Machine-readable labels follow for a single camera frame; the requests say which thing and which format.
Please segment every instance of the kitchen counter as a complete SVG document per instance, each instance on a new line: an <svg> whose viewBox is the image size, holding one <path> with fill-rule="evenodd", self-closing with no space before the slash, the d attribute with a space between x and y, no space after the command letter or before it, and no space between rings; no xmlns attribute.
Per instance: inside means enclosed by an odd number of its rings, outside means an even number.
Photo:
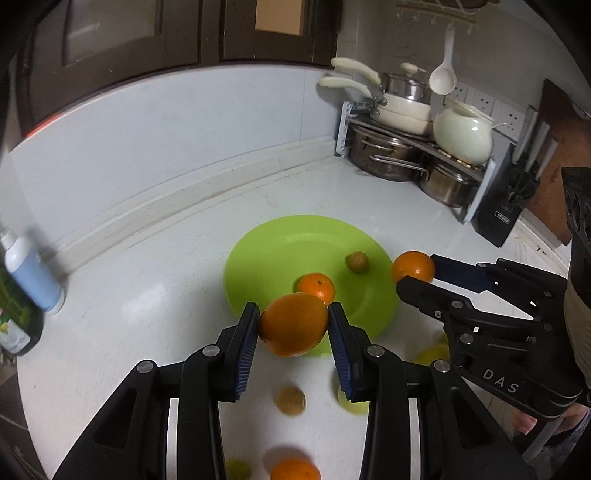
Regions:
<svg viewBox="0 0 591 480"><path fill-rule="evenodd" d="M510 236L497 249L416 185L371 177L333 157L220 196L206 209L185 210L75 271L63 309L46 318L40 343L18 360L27 423L49 477L137 362L182 361L236 322L223 289L228 254L260 223L299 213L349 222L392 259L414 249L472 264L503 257L550 270L520 237ZM525 317L491 294L468 296L477 308ZM441 332L441 323L401 304L376 341L411 360ZM295 450L308 455L323 478L357 479L366 417L338 406L334 370L330 358L280 359L259 344L241 401L220 405L226 457L247 461L253 478L265 479L276 458ZM286 417L272 405L272 391L289 383L307 398L298 417ZM168 478L175 478L173 423Z"/></svg>

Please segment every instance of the hook rack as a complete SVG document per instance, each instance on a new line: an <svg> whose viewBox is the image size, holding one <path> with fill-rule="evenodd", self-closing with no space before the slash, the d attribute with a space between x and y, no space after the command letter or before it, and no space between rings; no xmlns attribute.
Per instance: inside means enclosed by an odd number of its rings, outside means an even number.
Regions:
<svg viewBox="0 0 591 480"><path fill-rule="evenodd" d="M434 0L435 3L427 3L425 0L399 0L396 7L401 11L413 13L413 18L417 20L420 14L433 16L433 20L437 17L457 21L469 26L468 33L472 32L472 27L477 26L475 18L478 18L477 11L467 11L462 6L460 0L456 0L457 7L447 7L441 3L440 0Z"/></svg>

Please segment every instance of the orange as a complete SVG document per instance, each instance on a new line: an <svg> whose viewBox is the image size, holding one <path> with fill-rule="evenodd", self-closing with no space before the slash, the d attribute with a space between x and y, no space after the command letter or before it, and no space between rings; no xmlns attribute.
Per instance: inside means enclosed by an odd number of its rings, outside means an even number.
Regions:
<svg viewBox="0 0 591 480"><path fill-rule="evenodd" d="M320 471L307 460L288 458L275 465L271 480L320 480Z"/></svg>
<svg viewBox="0 0 591 480"><path fill-rule="evenodd" d="M277 356L300 356L322 340L329 322L326 306L309 293L276 299L261 314L259 337Z"/></svg>
<svg viewBox="0 0 591 480"><path fill-rule="evenodd" d="M435 263L423 252L404 252L394 260L390 273L396 283L406 276L431 283L435 278Z"/></svg>
<svg viewBox="0 0 591 480"><path fill-rule="evenodd" d="M322 273L308 273L301 277L297 291L314 295L327 305L335 299L335 286L331 279Z"/></svg>

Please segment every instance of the stainless steel pot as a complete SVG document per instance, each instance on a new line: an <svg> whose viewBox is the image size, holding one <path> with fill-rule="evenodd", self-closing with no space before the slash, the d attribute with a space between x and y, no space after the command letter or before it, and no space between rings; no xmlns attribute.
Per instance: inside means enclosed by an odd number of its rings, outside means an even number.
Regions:
<svg viewBox="0 0 591 480"><path fill-rule="evenodd" d="M431 100L431 90L427 84L410 78L408 75L383 73L382 88L385 93L406 98L413 102L429 105L429 100Z"/></svg>
<svg viewBox="0 0 591 480"><path fill-rule="evenodd" d="M477 185L474 179L439 162L430 164L427 170L429 176L422 177L418 184L424 193L448 207L468 204L472 189Z"/></svg>
<svg viewBox="0 0 591 480"><path fill-rule="evenodd" d="M417 162L421 157L418 148L358 125L351 128L355 139L350 160L361 170L390 181L415 180L419 172L428 174Z"/></svg>

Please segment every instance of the finger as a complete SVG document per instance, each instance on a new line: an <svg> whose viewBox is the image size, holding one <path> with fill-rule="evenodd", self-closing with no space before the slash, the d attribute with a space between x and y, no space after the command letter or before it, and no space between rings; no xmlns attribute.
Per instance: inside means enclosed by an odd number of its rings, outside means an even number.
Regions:
<svg viewBox="0 0 591 480"><path fill-rule="evenodd" d="M570 412L570 414L563 419L556 432L554 432L554 435L558 435L559 433L565 432L566 430L575 428L587 414L586 410L581 411L581 409L578 409L576 412L577 413Z"/></svg>
<svg viewBox="0 0 591 480"><path fill-rule="evenodd" d="M585 407L580 403L573 403L562 415L563 417L580 417L584 416L588 411L589 407Z"/></svg>
<svg viewBox="0 0 591 480"><path fill-rule="evenodd" d="M535 418L519 410L516 410L511 418L511 424L513 427L517 431L526 435L532 431L536 423L538 423L538 421Z"/></svg>

